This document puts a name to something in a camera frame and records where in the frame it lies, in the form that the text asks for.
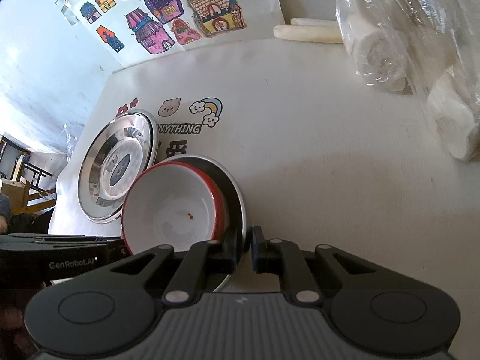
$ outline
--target plastic bag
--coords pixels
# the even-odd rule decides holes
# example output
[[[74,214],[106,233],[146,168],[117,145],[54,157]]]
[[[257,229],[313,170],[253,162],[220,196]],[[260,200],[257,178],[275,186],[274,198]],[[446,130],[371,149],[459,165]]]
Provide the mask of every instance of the plastic bag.
[[[357,74],[386,92],[422,100],[455,158],[480,143],[480,0],[337,0],[337,20]]]
[[[75,146],[77,145],[78,138],[71,134],[70,128],[65,123],[63,125],[63,130],[61,131],[61,135],[58,139],[63,139],[64,142],[66,142],[65,148],[67,152],[67,162],[70,162],[71,156],[74,153]]]

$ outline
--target white tablecloth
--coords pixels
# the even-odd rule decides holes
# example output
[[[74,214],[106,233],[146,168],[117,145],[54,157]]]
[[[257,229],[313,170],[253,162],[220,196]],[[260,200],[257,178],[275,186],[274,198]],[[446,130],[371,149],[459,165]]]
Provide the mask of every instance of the white tablecloth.
[[[158,116],[174,98],[181,98],[179,109]],[[202,104],[205,98],[219,99],[221,114],[208,109],[214,100]],[[342,45],[275,39],[201,48],[121,71],[107,81],[58,178],[50,233],[119,234],[119,221],[88,221],[76,190],[90,143],[133,99],[134,109],[150,111],[173,132],[160,134],[159,158],[170,147],[224,164],[243,190],[249,223],[261,225],[266,238],[311,251],[332,244],[444,289],[462,311],[453,354],[480,353],[480,163],[451,158],[413,96],[366,87]],[[200,133],[175,134],[187,131],[172,127],[181,123],[200,125]],[[277,287],[274,277],[253,274],[246,256],[229,288]]]

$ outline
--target metal bowl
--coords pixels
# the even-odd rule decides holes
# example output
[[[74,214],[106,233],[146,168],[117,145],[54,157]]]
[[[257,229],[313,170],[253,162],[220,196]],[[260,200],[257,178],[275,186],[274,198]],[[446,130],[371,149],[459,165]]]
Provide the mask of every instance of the metal bowl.
[[[88,219],[105,224],[121,215],[128,189],[153,165],[157,149],[157,123],[147,111],[127,112],[102,129],[78,178],[78,200]]]
[[[210,176],[217,184],[218,188],[225,196],[228,212],[230,216],[230,225],[236,226],[241,230],[242,243],[241,250],[244,249],[247,237],[247,216],[245,204],[243,203],[242,193],[233,176],[225,169],[225,167],[217,161],[199,154],[180,154],[169,157],[162,162],[176,161],[184,162],[200,169]],[[213,292],[220,291],[229,281],[229,274],[213,274],[210,275],[207,282],[207,289]]]

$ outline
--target paper with house drawings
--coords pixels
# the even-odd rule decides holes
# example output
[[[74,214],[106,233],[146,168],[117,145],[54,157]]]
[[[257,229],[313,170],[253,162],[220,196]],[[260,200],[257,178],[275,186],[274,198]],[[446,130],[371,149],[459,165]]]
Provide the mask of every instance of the paper with house drawings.
[[[125,67],[196,47],[273,37],[279,0],[69,0]]]

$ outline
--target cardboard box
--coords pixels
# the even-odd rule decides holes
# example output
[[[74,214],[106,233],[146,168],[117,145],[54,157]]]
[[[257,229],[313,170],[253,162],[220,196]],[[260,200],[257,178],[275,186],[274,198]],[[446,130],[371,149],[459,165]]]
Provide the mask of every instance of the cardboard box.
[[[12,211],[23,207],[24,190],[25,184],[21,181],[11,181],[5,178],[0,179],[0,193],[7,195],[10,199]]]

